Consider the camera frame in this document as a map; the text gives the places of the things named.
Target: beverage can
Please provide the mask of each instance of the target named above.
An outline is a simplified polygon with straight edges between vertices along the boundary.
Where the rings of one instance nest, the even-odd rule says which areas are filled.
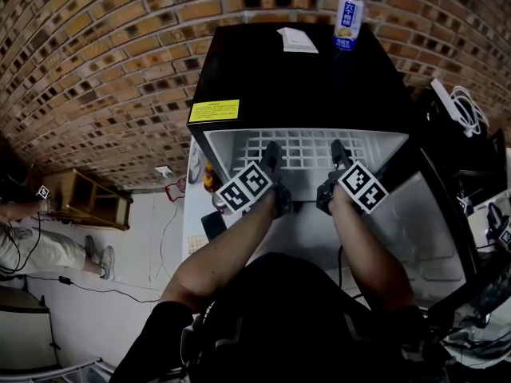
[[[364,0],[339,0],[334,31],[335,47],[346,51],[355,48],[363,11]]]

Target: white cable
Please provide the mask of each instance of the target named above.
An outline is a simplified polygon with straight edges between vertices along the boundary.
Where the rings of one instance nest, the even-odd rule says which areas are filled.
[[[489,127],[486,115],[473,101],[468,90],[462,86],[455,86],[450,94],[450,99],[459,111],[456,121],[465,129],[467,137],[481,133],[481,122]]]
[[[165,230],[167,230],[168,225],[174,220],[174,218],[176,217],[176,214],[177,214],[177,205],[174,204],[174,214],[172,214],[172,217],[165,224],[165,227],[163,227],[163,231],[161,232],[161,239],[160,239],[160,259],[161,259],[161,264],[158,267],[158,271],[156,272],[156,275],[155,275],[155,277],[154,277],[154,279],[152,281],[155,281],[158,278],[158,274],[160,273],[161,268],[163,268],[165,270],[165,272],[167,273],[167,276],[169,278],[171,278],[171,276],[168,273],[167,268],[165,267],[165,264],[164,264],[162,248],[163,248],[163,238],[165,236]]]

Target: black cable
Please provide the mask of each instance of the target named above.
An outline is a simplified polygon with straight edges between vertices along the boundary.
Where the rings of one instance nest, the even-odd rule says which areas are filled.
[[[34,248],[32,248],[32,250],[30,250],[30,253],[26,256],[26,260],[25,260],[25,262],[23,263],[22,267],[21,267],[19,270],[16,270],[16,272],[19,272],[19,271],[21,271],[23,268],[25,268],[25,265],[28,263],[30,256],[32,255],[32,253],[34,252],[34,250],[36,249],[36,247],[37,247],[37,246],[38,246],[38,244],[39,244],[39,240],[41,239],[41,216],[39,215],[39,213],[38,213],[38,220],[39,220],[39,235],[38,235],[38,241],[36,241],[36,243],[35,243],[35,245],[34,245]]]
[[[34,247],[32,248],[32,250],[30,250],[30,253],[26,256],[26,260],[25,262],[23,263],[22,267],[19,268],[19,264],[22,262],[22,255],[20,253],[20,250],[19,250],[19,245],[16,244],[16,242],[14,241],[14,237],[12,235],[10,235],[10,240],[13,242],[14,246],[16,247],[16,249],[18,250],[18,264],[16,264],[16,268],[12,269],[12,268],[7,268],[7,267],[4,267],[4,266],[0,266],[0,268],[2,268],[2,272],[4,272],[5,274],[7,275],[12,275],[12,274],[16,274],[17,272],[21,271],[23,268],[25,268],[25,265],[28,263],[29,261],[29,258],[30,256],[32,255],[32,253],[34,252],[34,250],[36,249],[36,247],[38,246],[39,244],[39,240],[41,239],[41,216],[39,215],[38,213],[38,221],[39,221],[39,234],[38,234],[38,241],[36,241]]]
[[[467,339],[466,342],[469,344],[468,348],[466,346],[463,346],[463,344],[459,344],[456,342],[443,342],[443,344],[445,346],[451,346],[451,347],[455,347],[455,348],[459,348],[459,349],[467,349],[470,352],[478,355],[478,354],[480,354],[481,350],[484,352],[484,350],[487,350],[491,345],[495,345],[502,339],[507,338],[509,335],[511,335],[511,331],[507,332],[506,334],[503,334],[499,338],[494,339],[492,341],[483,341],[483,342],[473,342],[473,341],[469,341]]]
[[[488,248],[488,247],[492,247],[492,246],[494,246],[494,245],[495,245],[495,243],[493,243],[493,244],[486,244],[485,246],[476,247],[476,250],[479,250],[480,248]]]
[[[126,295],[127,297],[131,298],[133,301],[137,301],[139,303],[154,303],[160,301],[160,299],[154,299],[150,301],[141,301],[140,299],[136,299],[135,297],[131,296],[130,294],[126,294],[125,292],[122,292],[120,290],[92,290],[89,288],[84,288],[83,286],[79,286],[75,284],[73,281],[71,281],[69,278],[66,277],[60,277],[60,278],[41,278],[41,277],[33,277],[32,275],[25,275],[27,278],[33,278],[33,279],[42,279],[44,281],[59,281],[62,284],[66,285],[74,285],[76,288],[80,288],[81,290],[89,290],[92,292],[99,292],[101,294],[106,294],[107,292],[117,292],[121,295]]]

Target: electrical outlet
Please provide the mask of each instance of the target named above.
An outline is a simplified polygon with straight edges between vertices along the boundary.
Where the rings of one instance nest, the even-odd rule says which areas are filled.
[[[169,166],[158,166],[155,168],[165,179],[167,179],[168,175],[172,174],[172,170]]]

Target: mini fridge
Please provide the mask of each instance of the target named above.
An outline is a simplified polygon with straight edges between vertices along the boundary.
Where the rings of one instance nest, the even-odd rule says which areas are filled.
[[[283,52],[277,30],[284,26],[304,31],[319,53]],[[283,184],[293,201],[310,207],[309,216],[290,218],[295,228],[311,243],[337,249],[331,218],[314,203],[334,169],[331,143],[340,139],[351,161],[389,192],[364,219],[429,308],[477,273],[468,224],[414,139],[414,103],[370,27],[362,27],[353,52],[334,48],[332,34],[333,27],[319,24],[218,28],[193,102],[239,100],[239,110],[236,118],[188,127],[224,183],[259,161],[274,140],[282,149]]]

